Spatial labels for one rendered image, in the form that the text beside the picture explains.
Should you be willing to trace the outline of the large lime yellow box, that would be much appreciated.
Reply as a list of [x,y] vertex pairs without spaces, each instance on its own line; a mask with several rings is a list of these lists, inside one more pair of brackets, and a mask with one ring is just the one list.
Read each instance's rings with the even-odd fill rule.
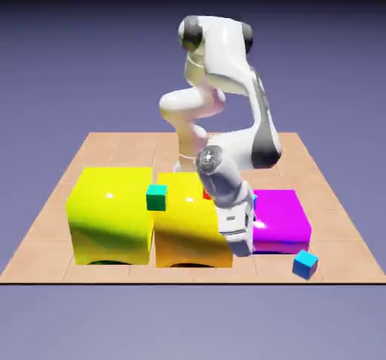
[[75,262],[146,265],[153,219],[146,191],[151,168],[85,168],[66,202]]

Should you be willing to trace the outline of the large golden yellow box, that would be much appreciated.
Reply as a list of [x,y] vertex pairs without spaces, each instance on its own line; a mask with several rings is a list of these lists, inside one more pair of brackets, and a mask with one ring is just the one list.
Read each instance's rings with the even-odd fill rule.
[[220,235],[215,206],[196,173],[160,173],[166,210],[154,212],[155,262],[159,268],[204,265],[230,268],[233,253]]

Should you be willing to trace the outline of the large magenta box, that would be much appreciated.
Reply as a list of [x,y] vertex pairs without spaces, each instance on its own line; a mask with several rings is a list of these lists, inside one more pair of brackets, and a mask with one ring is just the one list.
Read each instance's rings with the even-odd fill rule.
[[307,250],[311,224],[293,189],[256,189],[253,246],[256,253]]

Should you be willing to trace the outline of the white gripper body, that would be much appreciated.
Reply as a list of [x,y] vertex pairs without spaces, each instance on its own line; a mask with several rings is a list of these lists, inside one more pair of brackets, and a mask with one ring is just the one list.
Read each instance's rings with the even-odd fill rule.
[[233,254],[237,257],[248,257],[253,253],[253,230],[237,230],[224,233]]

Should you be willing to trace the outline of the small green cube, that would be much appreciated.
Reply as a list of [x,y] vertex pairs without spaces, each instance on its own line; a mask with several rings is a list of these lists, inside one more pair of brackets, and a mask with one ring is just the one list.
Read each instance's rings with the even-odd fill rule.
[[150,184],[146,191],[148,211],[166,211],[167,185]]

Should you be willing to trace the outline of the small blue cube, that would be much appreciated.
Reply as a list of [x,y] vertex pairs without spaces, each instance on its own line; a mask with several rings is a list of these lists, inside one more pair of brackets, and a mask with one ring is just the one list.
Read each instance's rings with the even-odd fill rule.
[[293,274],[309,280],[317,269],[319,259],[306,250],[300,250],[293,260]]

